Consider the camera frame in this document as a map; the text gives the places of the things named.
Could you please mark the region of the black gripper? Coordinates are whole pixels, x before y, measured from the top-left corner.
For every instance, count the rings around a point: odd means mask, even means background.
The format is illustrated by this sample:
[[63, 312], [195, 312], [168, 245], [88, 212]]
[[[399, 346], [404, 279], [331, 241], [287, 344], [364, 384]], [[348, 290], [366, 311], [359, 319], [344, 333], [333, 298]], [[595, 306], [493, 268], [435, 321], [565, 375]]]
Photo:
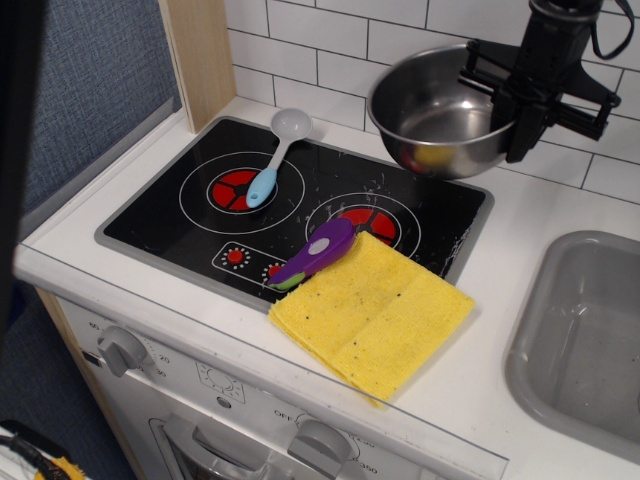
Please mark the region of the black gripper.
[[459, 81], [491, 96], [490, 131], [514, 121], [507, 163], [521, 162], [547, 128], [556, 124], [598, 140], [620, 98], [583, 68], [597, 39], [598, 9], [532, 9], [518, 46], [474, 39]]

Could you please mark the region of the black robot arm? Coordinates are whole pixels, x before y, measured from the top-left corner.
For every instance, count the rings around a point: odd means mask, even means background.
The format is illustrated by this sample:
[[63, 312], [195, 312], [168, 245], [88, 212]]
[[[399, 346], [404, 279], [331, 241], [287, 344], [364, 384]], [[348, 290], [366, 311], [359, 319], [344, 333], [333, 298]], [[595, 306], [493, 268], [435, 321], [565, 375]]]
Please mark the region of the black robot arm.
[[468, 58], [459, 81], [491, 97], [492, 131], [509, 127], [506, 161], [517, 163], [556, 124], [598, 140], [620, 97], [582, 66], [591, 46], [602, 60], [619, 55], [635, 30], [633, 11], [620, 1], [630, 22], [622, 43], [608, 54], [598, 43], [601, 1], [531, 1], [531, 15], [518, 46], [486, 40], [466, 45]]

